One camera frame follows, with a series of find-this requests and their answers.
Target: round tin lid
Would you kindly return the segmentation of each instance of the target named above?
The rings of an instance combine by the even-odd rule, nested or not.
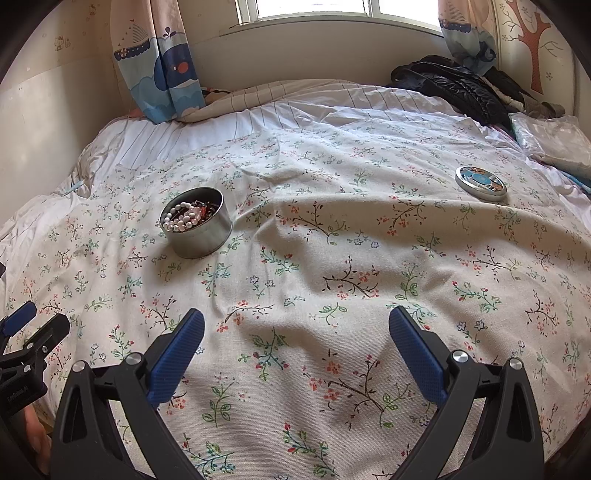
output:
[[[507,195],[505,183],[495,174],[478,167],[459,167],[457,184],[481,200],[500,202]]]

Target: pearl bracelet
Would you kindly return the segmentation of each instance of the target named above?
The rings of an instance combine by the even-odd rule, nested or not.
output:
[[[219,207],[211,203],[181,202],[170,209],[164,217],[162,228],[167,232],[185,232],[207,220]]]

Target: blue gripper pad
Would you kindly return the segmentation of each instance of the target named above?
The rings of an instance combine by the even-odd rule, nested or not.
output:
[[[447,400],[443,369],[400,308],[396,307],[390,312],[390,336],[423,397],[441,407]]]
[[[203,340],[205,333],[205,319],[199,310],[192,309],[185,316],[184,325],[166,348],[154,365],[148,385],[150,389],[146,395],[150,404],[157,408],[161,403],[170,401],[185,370],[189,366],[197,347]]]
[[[37,315],[37,307],[31,301],[24,303],[10,317],[4,321],[2,333],[5,337],[11,337],[29,323]]]

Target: clothes pile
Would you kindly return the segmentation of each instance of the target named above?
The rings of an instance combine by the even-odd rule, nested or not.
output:
[[[532,118],[564,115],[561,105],[539,102],[506,73],[491,67],[484,76],[439,55],[402,65],[392,71],[389,87],[438,96],[481,125],[502,128],[515,138],[509,113]]]

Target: window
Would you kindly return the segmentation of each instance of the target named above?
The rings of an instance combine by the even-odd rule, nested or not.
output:
[[[242,22],[296,15],[345,14],[425,24],[439,30],[437,0],[236,0]]]

